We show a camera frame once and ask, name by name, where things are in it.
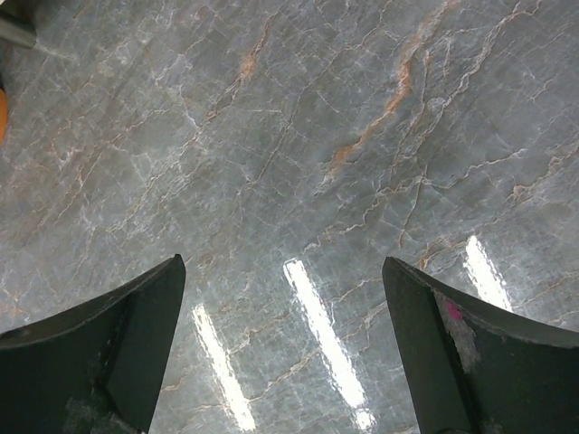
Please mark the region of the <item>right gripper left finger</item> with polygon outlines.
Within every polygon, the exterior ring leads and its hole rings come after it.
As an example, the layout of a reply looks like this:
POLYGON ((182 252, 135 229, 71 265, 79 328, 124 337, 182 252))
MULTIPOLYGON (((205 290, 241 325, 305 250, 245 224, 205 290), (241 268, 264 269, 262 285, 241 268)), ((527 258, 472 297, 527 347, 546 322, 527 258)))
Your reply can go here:
POLYGON ((1 431, 146 433, 185 290, 175 255, 125 285, 1 334, 1 431))

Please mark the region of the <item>white two-tier shelf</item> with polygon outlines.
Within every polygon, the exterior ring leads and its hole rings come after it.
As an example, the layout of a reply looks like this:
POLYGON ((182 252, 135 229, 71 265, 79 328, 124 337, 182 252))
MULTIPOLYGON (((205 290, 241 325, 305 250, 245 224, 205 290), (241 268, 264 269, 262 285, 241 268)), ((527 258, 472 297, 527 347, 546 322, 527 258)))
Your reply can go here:
POLYGON ((0 17, 0 37, 2 40, 32 49, 36 45, 37 33, 32 24, 25 23, 2 10, 0 17))

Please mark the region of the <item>orange plastic basket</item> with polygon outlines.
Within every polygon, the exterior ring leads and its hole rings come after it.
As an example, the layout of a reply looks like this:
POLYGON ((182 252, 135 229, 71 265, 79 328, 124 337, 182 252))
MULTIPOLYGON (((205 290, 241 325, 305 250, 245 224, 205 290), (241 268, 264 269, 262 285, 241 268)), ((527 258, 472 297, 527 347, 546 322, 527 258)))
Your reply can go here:
POLYGON ((3 88, 0 88, 0 142, 4 140, 8 124, 8 100, 3 88))

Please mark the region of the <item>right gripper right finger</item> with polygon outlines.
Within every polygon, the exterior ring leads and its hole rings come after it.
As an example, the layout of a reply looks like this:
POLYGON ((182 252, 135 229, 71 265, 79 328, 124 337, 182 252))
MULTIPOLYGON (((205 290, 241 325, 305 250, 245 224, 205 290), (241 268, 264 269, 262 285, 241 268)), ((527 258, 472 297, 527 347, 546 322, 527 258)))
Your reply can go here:
POLYGON ((575 433, 578 334, 386 258, 384 290, 422 433, 575 433))

